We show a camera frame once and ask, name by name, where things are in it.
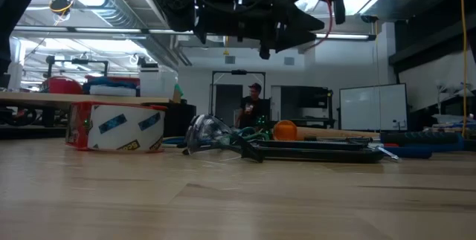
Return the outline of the black station frame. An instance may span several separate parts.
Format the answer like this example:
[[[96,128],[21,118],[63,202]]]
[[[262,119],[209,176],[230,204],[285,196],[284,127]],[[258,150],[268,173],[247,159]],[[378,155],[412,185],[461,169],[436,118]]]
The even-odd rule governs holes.
[[[235,76],[244,77],[250,75],[261,86],[260,97],[266,99],[266,72],[263,71],[246,71],[242,69],[235,69],[231,71],[212,71],[210,81],[210,95],[209,95],[209,113],[218,117],[226,125],[232,126],[239,114],[239,106],[241,99],[245,96],[243,89],[248,86],[241,84],[222,84],[220,80],[223,77]]]

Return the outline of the clear tape red dispenser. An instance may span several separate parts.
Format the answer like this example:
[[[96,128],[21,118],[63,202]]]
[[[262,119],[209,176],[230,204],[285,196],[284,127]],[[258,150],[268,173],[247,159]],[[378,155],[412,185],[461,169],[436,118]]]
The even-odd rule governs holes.
[[[166,111],[158,105],[73,103],[65,143],[83,151],[160,152]]]

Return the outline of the black leg desk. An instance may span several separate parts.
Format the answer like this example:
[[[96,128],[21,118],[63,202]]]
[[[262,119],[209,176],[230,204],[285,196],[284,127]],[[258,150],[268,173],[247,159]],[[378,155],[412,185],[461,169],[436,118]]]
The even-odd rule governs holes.
[[[425,127],[431,127],[434,124],[438,124],[439,120],[435,117],[436,114],[462,116],[463,98],[461,96],[456,96],[443,101],[442,110],[438,108],[437,104],[427,106],[420,110],[412,110],[408,114],[408,129],[410,131],[421,131]]]

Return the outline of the blue black handled screwdriver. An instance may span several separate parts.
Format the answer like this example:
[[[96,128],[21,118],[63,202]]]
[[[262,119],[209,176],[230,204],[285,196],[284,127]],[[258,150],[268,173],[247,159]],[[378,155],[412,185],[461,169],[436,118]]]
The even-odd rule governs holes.
[[[385,146],[429,148],[433,152],[463,151],[464,139],[454,132],[400,132],[380,134]]]

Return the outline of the silver ventilation duct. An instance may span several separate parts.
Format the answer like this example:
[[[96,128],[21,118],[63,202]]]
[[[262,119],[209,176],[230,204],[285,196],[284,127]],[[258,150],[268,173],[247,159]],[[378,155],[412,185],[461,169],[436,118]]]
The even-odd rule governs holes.
[[[82,4],[91,7],[96,15],[114,28],[146,29],[147,23],[141,18],[141,11],[150,13],[161,25],[165,23],[152,0],[84,0]],[[180,49],[177,36],[158,34],[135,42],[146,48],[151,57],[173,69],[177,69],[179,64],[192,65]]]

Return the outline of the white whiteboard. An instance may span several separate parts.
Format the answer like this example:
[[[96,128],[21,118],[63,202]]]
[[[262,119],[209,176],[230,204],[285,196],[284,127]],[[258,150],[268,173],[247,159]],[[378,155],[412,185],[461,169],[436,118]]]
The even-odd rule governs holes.
[[[343,88],[340,128],[353,131],[407,131],[406,84]]]

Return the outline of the clear safety glasses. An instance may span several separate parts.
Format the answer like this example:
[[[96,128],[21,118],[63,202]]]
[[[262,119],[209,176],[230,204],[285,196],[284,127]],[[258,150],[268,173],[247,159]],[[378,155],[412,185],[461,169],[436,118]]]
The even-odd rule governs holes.
[[[260,134],[251,129],[250,136],[242,135],[243,131],[232,129],[213,115],[202,114],[194,117],[189,126],[182,154],[210,162],[240,158],[262,163],[264,154],[251,144]]]

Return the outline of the red blue handled pliers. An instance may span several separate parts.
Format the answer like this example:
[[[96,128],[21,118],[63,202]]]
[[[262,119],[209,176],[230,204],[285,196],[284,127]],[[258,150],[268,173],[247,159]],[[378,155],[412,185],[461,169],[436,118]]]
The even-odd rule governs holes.
[[[433,154],[427,146],[398,146],[396,143],[385,143],[384,149],[400,158],[429,159]]]

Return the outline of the person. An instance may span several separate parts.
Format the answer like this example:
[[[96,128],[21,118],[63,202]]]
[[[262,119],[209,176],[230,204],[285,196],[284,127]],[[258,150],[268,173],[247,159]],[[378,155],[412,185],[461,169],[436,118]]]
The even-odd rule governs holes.
[[[255,127],[258,118],[264,115],[261,91],[262,86],[257,82],[249,86],[249,95],[240,101],[239,115],[235,121],[237,128]]]

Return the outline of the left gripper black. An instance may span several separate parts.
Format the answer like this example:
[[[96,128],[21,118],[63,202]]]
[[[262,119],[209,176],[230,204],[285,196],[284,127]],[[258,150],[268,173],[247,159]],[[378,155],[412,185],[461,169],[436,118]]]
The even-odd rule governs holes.
[[[307,42],[316,36],[309,31],[322,30],[325,24],[289,7],[278,0],[256,0],[243,4],[213,4],[196,0],[195,36],[205,43],[210,34],[234,36],[238,41],[256,39],[260,42],[260,57],[268,59],[270,51],[276,53]],[[298,30],[289,31],[289,26]]]

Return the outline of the black aluminium frame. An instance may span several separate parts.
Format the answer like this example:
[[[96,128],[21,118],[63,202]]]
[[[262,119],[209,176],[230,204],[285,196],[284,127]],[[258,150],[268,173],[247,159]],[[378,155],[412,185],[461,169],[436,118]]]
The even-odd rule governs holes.
[[[0,88],[6,88],[10,77],[10,35],[31,0],[0,0]]]

